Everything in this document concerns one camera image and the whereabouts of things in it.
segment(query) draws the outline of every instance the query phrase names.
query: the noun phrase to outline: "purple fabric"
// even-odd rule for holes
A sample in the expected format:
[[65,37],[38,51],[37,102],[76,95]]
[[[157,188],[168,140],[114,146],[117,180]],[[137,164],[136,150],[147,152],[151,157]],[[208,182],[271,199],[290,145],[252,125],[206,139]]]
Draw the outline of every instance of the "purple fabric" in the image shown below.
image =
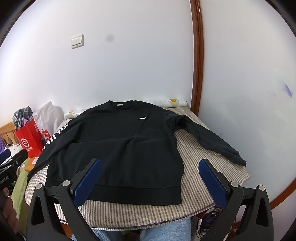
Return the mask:
[[5,149],[5,143],[4,141],[2,140],[2,138],[0,137],[0,154],[2,152],[4,152],[4,149]]

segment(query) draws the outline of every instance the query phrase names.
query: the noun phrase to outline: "black sweatshirt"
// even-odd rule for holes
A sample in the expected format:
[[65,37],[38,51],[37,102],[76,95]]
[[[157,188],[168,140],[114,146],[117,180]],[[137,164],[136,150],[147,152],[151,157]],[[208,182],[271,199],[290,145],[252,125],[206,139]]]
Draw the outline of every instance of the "black sweatshirt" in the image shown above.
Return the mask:
[[103,168],[89,200],[181,204],[184,166],[174,136],[177,126],[204,148],[246,166],[238,151],[185,115],[141,101],[108,101],[86,110],[55,134],[28,178],[49,163],[45,186],[56,186],[71,180],[95,157]]

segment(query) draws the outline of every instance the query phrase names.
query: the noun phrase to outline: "wooden chair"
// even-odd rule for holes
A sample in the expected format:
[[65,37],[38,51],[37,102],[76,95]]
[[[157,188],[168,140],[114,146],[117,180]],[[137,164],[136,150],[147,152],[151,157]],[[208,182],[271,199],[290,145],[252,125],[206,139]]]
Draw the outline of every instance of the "wooden chair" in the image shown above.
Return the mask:
[[15,136],[15,125],[13,122],[9,122],[8,124],[0,127],[0,137],[7,144],[18,144],[18,139]]

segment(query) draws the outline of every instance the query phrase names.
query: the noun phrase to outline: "red shopping bag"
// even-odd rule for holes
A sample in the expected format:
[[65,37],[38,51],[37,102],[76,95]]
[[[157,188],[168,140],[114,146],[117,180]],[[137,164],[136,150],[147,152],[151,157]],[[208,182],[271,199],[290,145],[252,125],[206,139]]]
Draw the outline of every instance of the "red shopping bag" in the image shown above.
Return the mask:
[[22,148],[28,151],[29,158],[40,156],[44,144],[41,141],[42,136],[34,120],[31,120],[24,127],[15,131],[15,135]]

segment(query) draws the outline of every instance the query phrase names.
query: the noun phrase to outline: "green cloth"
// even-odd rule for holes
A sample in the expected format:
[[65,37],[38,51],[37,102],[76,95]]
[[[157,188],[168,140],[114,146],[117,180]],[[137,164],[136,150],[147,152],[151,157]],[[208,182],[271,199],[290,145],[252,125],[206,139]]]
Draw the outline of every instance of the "green cloth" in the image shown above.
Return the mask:
[[27,160],[25,160],[21,166],[20,166],[20,171],[19,171],[19,175],[17,178],[17,181],[15,183],[15,187],[12,191],[12,195],[11,195],[11,199],[13,201],[13,208],[16,210],[17,212],[17,218],[19,219],[20,217],[20,211],[22,208],[22,201],[24,199],[25,196],[25,192],[26,192],[26,187],[27,187],[27,176],[28,176],[28,172],[25,171],[22,166],[25,164],[27,164],[29,158]]

